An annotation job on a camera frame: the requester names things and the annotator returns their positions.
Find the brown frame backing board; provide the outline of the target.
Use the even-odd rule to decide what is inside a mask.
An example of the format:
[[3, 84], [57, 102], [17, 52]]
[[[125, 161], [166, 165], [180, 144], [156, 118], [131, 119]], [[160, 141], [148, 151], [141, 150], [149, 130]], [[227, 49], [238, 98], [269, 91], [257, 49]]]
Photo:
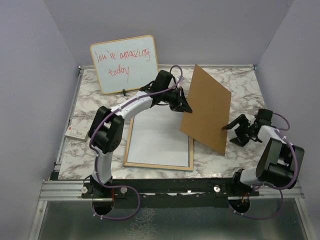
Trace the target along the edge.
[[192, 113], [184, 112], [180, 131], [211, 148], [226, 154], [231, 92], [199, 65], [194, 66], [187, 102]]

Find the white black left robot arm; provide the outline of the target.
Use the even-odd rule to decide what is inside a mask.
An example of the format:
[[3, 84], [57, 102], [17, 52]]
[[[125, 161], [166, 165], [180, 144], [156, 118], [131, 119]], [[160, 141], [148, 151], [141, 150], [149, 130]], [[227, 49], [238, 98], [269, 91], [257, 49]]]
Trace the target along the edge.
[[173, 112], [193, 112], [184, 89], [179, 86], [184, 79], [183, 70], [178, 65], [172, 68], [179, 68], [178, 79], [171, 71], [160, 70], [155, 80], [142, 86], [133, 97], [111, 108], [101, 106], [97, 110], [88, 131], [89, 148], [95, 152], [92, 179], [96, 181], [93, 191], [97, 196], [103, 198], [110, 193], [108, 182], [112, 179], [113, 153], [121, 143], [126, 122], [161, 102], [169, 105]]

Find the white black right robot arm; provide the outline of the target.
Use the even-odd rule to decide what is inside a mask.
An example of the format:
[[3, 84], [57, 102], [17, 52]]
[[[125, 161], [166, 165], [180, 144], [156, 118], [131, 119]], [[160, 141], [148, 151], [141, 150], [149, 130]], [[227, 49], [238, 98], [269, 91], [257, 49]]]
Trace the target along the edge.
[[288, 131], [290, 124], [285, 120], [287, 128], [272, 125], [273, 116], [280, 116], [268, 109], [259, 109], [251, 123], [241, 114], [222, 130], [231, 130], [236, 137], [230, 140], [237, 146], [244, 147], [250, 140], [263, 144], [264, 149], [256, 167], [240, 169], [232, 176], [229, 189], [240, 196], [244, 192], [251, 192], [256, 186], [267, 185], [276, 190], [292, 189], [298, 180], [305, 150], [291, 143], [281, 131]]

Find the yellow framed whiteboard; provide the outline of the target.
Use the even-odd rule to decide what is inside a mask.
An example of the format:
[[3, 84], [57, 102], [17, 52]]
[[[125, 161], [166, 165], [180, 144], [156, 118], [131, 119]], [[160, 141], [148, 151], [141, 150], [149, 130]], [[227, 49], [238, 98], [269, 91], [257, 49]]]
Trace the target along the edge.
[[90, 53], [104, 95], [137, 90], [159, 72], [152, 35], [94, 43]]

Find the small white cardboard box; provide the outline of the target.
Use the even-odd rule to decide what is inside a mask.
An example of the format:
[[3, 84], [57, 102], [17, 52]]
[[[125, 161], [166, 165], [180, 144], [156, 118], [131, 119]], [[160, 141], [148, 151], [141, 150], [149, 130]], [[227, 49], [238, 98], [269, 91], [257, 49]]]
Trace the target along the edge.
[[64, 135], [67, 138], [71, 138], [79, 141], [86, 141], [88, 137], [88, 131], [86, 129], [69, 126], [66, 129], [66, 132]]

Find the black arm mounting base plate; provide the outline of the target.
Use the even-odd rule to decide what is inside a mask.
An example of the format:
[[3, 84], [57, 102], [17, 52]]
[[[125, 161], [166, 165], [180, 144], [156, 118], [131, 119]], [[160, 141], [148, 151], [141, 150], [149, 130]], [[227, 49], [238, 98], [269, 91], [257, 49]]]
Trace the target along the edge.
[[106, 187], [91, 179], [84, 183], [83, 199], [114, 203], [117, 208], [227, 208], [228, 199], [256, 197], [249, 186], [228, 178], [113, 179]]

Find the aluminium table edge rail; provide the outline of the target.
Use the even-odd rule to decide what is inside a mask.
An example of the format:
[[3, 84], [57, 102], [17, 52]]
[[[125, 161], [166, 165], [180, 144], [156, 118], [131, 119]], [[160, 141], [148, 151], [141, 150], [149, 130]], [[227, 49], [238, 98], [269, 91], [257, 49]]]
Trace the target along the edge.
[[64, 150], [65, 138], [66, 138], [65, 133], [66, 133], [68, 127], [70, 126], [71, 122], [72, 122], [73, 112], [74, 112], [74, 109], [75, 109], [75, 106], [76, 106], [77, 97], [78, 97], [78, 93], [79, 93], [81, 82], [82, 82], [82, 78], [83, 78], [83, 73], [84, 73], [83, 67], [79, 66], [78, 67], [77, 82], [76, 82], [76, 85], [75, 85], [75, 91], [73, 93], [71, 105], [70, 105], [70, 108], [69, 108], [69, 111], [68, 111], [68, 114], [67, 114], [66, 124], [65, 124], [65, 127], [64, 127], [63, 132], [62, 132], [62, 138], [61, 138], [60, 145], [59, 145], [59, 148], [58, 148], [56, 160], [55, 160], [54, 165], [53, 165], [53, 172], [58, 172], [60, 170], [61, 157], [62, 157], [62, 153], [63, 153], [63, 150]]

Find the front aluminium rail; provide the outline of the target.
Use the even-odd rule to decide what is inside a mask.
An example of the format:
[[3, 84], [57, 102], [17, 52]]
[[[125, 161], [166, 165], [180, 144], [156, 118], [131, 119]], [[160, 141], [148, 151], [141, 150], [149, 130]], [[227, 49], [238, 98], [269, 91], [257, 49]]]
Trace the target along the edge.
[[[42, 182], [42, 186], [39, 194], [39, 201], [111, 201], [111, 197], [101, 197], [94, 196], [90, 193], [88, 198], [82, 197], [82, 180], [46, 180]], [[142, 193], [141, 198], [154, 197], [157, 193]], [[159, 193], [158, 195], [163, 195], [165, 197], [176, 197], [176, 196], [192, 196], [199, 198], [204, 195], [203, 191], [192, 191], [187, 190], [182, 193], [172, 192], [172, 193]], [[297, 186], [292, 189], [282, 190], [284, 199], [304, 199], [305, 195], [303, 193], [302, 187], [297, 182]], [[249, 199], [278, 199], [280, 198], [280, 193], [278, 190], [263, 186], [258, 190], [258, 195], [251, 194]]]

